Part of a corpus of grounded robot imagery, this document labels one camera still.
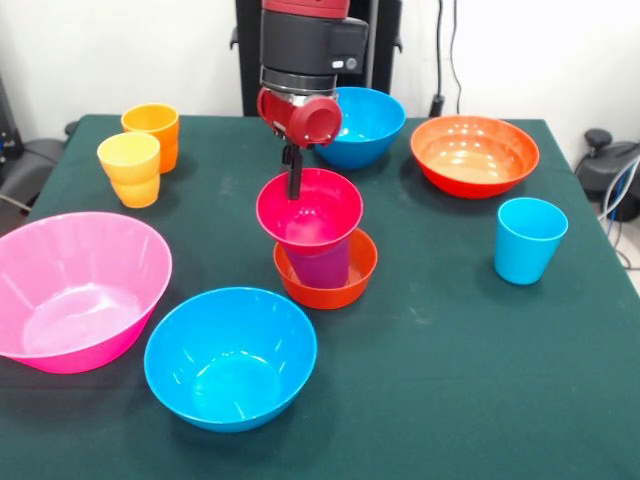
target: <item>cup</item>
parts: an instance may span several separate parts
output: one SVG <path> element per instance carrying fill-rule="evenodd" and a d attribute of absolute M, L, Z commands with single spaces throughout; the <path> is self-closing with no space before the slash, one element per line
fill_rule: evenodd
<path fill-rule="evenodd" d="M 569 220 L 558 207 L 537 198 L 514 198 L 498 209 L 495 269 L 504 280 L 530 285 L 542 277 Z"/>
<path fill-rule="evenodd" d="M 305 255 L 283 246 L 293 271 L 311 288 L 341 288 L 349 279 L 349 239 L 315 255 Z"/>
<path fill-rule="evenodd" d="M 127 110 L 120 119 L 125 132 L 145 132 L 160 141 L 160 173 L 176 167 L 178 161 L 178 111 L 161 103 L 138 105 Z"/>
<path fill-rule="evenodd" d="M 144 208 L 160 191 L 160 142 L 147 133 L 120 133 L 98 147 L 98 158 L 118 198 L 129 208 Z"/>

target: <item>pink bowl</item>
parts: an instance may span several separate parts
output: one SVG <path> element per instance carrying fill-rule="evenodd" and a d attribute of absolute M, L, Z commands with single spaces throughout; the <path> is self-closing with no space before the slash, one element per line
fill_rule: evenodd
<path fill-rule="evenodd" d="M 101 367 L 138 339 L 171 277 L 153 228 L 69 213 L 0 238 L 0 355 L 50 373 Z"/>
<path fill-rule="evenodd" d="M 358 226 L 364 213 L 354 184 L 330 170 L 304 168 L 300 198 L 287 197 L 288 173 L 271 180 L 258 195 L 262 228 L 285 249 L 316 255 L 335 247 Z"/>

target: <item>cable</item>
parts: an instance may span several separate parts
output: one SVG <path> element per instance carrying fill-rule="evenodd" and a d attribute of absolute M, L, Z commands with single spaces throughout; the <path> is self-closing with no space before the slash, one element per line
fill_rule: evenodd
<path fill-rule="evenodd" d="M 624 168 L 621 168 L 618 174 L 613 178 L 613 181 L 611 182 L 611 184 L 609 185 L 609 188 L 607 188 L 607 192 L 605 193 L 603 212 L 598 216 L 598 220 L 602 220 L 603 218 L 606 218 L 607 215 L 609 215 L 620 204 L 620 202 L 622 202 L 622 199 L 625 197 L 625 195 L 629 191 L 629 188 L 631 187 L 631 184 L 635 179 L 636 171 L 638 170 L 639 165 L 640 165 L 640 155 L 634 158 L 633 160 L 631 160 L 629 163 L 627 163 L 624 166 Z M 620 196 L 615 199 L 615 201 L 613 202 L 613 205 L 609 205 L 609 198 L 611 197 L 611 192 L 613 191 L 614 187 L 618 183 L 618 180 L 620 180 L 622 175 L 624 175 L 627 172 L 627 170 L 631 170 L 631 173 L 629 174 L 629 177 L 627 178 L 624 184 L 624 187 L 622 188 L 622 192 L 620 193 Z"/>
<path fill-rule="evenodd" d="M 6 195 L 2 195 L 1 193 L 0 193 L 0 200 L 4 200 L 5 202 L 10 203 L 11 205 L 15 205 L 19 209 L 24 210 L 26 212 L 31 211 L 31 207 L 29 207 L 28 205 L 25 205 L 24 203 L 19 202 L 18 200 L 14 200 L 11 197 L 7 197 Z"/>
<path fill-rule="evenodd" d="M 440 30 L 442 29 L 443 0 L 438 2 L 438 23 L 436 26 L 436 61 L 438 64 L 438 96 L 442 95 L 442 58 L 440 53 Z"/>
<path fill-rule="evenodd" d="M 458 100 L 456 101 L 456 113 L 460 115 L 460 97 L 462 96 L 462 85 L 456 73 L 456 66 L 453 62 L 453 45 L 456 41 L 456 33 L 458 32 L 458 0 L 453 0 L 453 31 L 451 32 L 451 43 L 449 44 L 449 63 L 451 63 L 451 72 L 453 79 L 458 86 Z"/>
<path fill-rule="evenodd" d="M 618 236 L 616 237 L 616 241 L 613 242 L 613 248 L 618 249 L 618 245 L 620 244 L 620 239 L 622 238 L 622 222 L 618 222 Z"/>
<path fill-rule="evenodd" d="M 626 180 L 626 176 L 625 175 L 626 175 L 626 173 L 622 176 L 620 181 L 618 181 L 618 186 L 616 187 L 616 199 L 620 196 L 620 192 L 622 190 L 622 184 Z M 613 227 L 613 224 L 616 221 L 616 214 L 617 213 L 618 213 L 618 207 L 614 208 L 613 212 L 611 213 L 611 218 L 609 219 L 609 229 L 607 230 L 607 237 L 611 233 L 611 227 Z M 622 235 L 622 222 L 620 222 L 620 228 L 618 229 L 618 238 L 616 239 L 617 242 L 620 241 L 620 236 L 621 235 Z"/>
<path fill-rule="evenodd" d="M 631 260 L 624 253 L 618 250 L 618 244 L 620 243 L 620 239 L 622 238 L 622 222 L 618 222 L 618 237 L 616 241 L 613 243 L 613 248 L 616 251 L 616 254 L 623 260 L 623 267 L 627 272 L 637 272 L 640 271 L 640 267 L 635 267 L 631 264 Z"/>
<path fill-rule="evenodd" d="M 629 257 L 627 257 L 620 250 L 616 250 L 616 253 L 622 260 L 624 260 L 624 263 L 626 263 L 626 265 L 623 265 L 624 269 L 626 270 L 627 268 L 631 268 L 631 260 L 629 260 Z"/>

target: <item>white wall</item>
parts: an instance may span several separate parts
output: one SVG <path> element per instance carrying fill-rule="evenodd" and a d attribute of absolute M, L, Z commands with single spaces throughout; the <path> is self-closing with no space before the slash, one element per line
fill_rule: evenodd
<path fill-rule="evenodd" d="M 448 50 L 452 0 L 443 46 Z M 462 112 L 545 118 L 569 161 L 591 126 L 640 137 L 640 2 L 459 0 Z M 0 0 L 0 70 L 26 139 L 80 115 L 164 101 L 240 115 L 233 0 Z M 435 91 L 437 0 L 404 0 L 393 94 L 425 115 Z M 446 113 L 455 90 L 445 67 Z"/>
<path fill-rule="evenodd" d="M 453 9 L 452 0 L 444 3 L 448 61 Z M 411 115 L 429 111 L 436 89 L 437 5 L 404 0 L 405 53 L 396 56 L 393 93 Z M 454 60 L 462 113 L 545 118 L 571 163 L 590 127 L 640 140 L 637 0 L 459 0 Z M 453 113 L 448 63 L 444 71 L 445 113 Z"/>
<path fill-rule="evenodd" d="M 241 115 L 232 0 L 0 0 L 0 71 L 25 139 L 147 101 Z"/>

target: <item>purple cup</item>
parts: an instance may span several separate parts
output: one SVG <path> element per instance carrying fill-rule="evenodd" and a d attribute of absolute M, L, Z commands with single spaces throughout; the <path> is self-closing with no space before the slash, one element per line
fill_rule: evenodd
<path fill-rule="evenodd" d="M 315 255 L 285 252 L 300 283 L 311 288 L 341 288 L 349 279 L 349 238 Z"/>

